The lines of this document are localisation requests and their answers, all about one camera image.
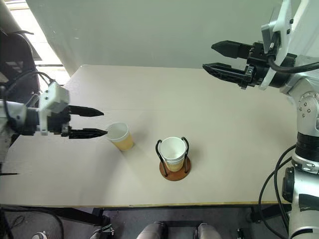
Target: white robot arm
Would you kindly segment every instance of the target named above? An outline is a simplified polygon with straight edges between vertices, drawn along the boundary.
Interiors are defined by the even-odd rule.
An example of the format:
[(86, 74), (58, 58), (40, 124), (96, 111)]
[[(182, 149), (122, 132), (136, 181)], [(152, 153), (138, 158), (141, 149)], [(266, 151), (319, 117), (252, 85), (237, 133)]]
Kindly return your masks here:
[(292, 165), (286, 169), (283, 197), (292, 203), (289, 239), (319, 238), (319, 1), (302, 0), (294, 17), (283, 0), (262, 26), (263, 43), (222, 41), (212, 49), (247, 59), (245, 70), (221, 63), (204, 64), (211, 75), (242, 89), (280, 88), (296, 106), (298, 137)]
[(94, 138), (107, 134), (107, 131), (96, 128), (72, 129), (69, 125), (71, 115), (82, 117), (102, 116), (103, 113), (93, 108), (70, 106), (69, 92), (51, 81), (48, 89), (40, 96), (39, 107), (29, 107), (29, 104), (8, 102), (8, 91), (1, 86), (0, 100), (0, 165), (4, 162), (13, 135), (34, 135), (39, 131), (42, 135), (48, 132), (60, 134), (62, 137)]

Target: window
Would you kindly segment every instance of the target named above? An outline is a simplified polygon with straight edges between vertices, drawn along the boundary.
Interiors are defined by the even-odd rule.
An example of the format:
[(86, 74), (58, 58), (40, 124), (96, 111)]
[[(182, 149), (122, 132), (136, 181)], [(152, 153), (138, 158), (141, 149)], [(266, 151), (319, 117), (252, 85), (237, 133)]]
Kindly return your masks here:
[[(34, 33), (34, 35), (26, 34), (26, 36), (41, 58), (41, 60), (35, 60), (38, 71), (45, 72), (51, 78), (55, 79), (57, 83), (65, 85), (70, 77), (63, 67), (60, 59), (56, 56), (47, 42), (45, 35), (29, 9), (26, 1), (6, 0), (5, 3), (21, 29)], [(47, 85), (42, 80), (39, 79), (39, 83), (41, 90), (45, 90), (47, 88)]]

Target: white table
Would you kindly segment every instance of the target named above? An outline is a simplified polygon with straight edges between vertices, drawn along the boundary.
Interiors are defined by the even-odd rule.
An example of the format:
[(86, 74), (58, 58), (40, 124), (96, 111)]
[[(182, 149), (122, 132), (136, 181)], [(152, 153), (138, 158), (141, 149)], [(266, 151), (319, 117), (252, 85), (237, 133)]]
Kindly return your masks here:
[[(254, 204), (281, 153), (296, 142), (295, 108), (278, 89), (243, 91), (200, 69), (82, 66), (66, 88), (71, 104), (104, 116), (72, 116), (73, 128), (126, 122), (135, 141), (118, 151), (105, 136), (21, 136), (0, 179), (0, 204), (162, 206)], [(159, 172), (158, 139), (185, 136), (190, 174)], [(273, 183), (264, 203), (275, 202)]]

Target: wall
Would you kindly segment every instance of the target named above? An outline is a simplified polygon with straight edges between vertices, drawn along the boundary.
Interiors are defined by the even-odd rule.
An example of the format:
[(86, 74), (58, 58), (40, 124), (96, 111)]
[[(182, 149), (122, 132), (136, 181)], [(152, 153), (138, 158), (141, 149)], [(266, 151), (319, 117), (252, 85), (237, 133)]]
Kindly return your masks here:
[(27, 0), (72, 75), (82, 64), (201, 68), (227, 59), (212, 43), (262, 40), (280, 0)]

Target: floor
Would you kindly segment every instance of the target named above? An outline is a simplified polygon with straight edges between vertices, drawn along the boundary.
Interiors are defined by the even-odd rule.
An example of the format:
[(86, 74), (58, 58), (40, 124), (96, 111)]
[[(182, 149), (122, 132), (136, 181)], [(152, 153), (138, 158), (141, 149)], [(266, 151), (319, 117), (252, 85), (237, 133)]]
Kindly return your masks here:
[[(92, 212), (91, 208), (82, 209)], [(237, 228), (245, 228), (251, 237), (247, 239), (276, 239), (265, 228), (263, 223), (251, 224), (246, 221), (249, 208), (190, 208), (190, 209), (140, 209), (124, 211), (105, 211), (111, 218), (115, 229), (116, 239), (135, 239), (143, 228), (154, 221), (167, 221), (169, 226), (169, 239), (192, 239), (195, 225), (206, 222), (213, 225), (223, 239), (236, 239)], [(50, 239), (59, 239), (59, 227), (49, 215), (40, 213), (6, 213), (9, 224), (19, 216), (25, 216), (24, 222), (12, 229), (15, 239), (31, 239), (33, 234), (46, 231)], [(172, 221), (183, 221), (175, 224)], [(271, 226), (284, 235), (284, 228), (279, 217), (269, 220)], [(63, 220), (66, 239), (89, 239), (92, 232), (98, 227)]]

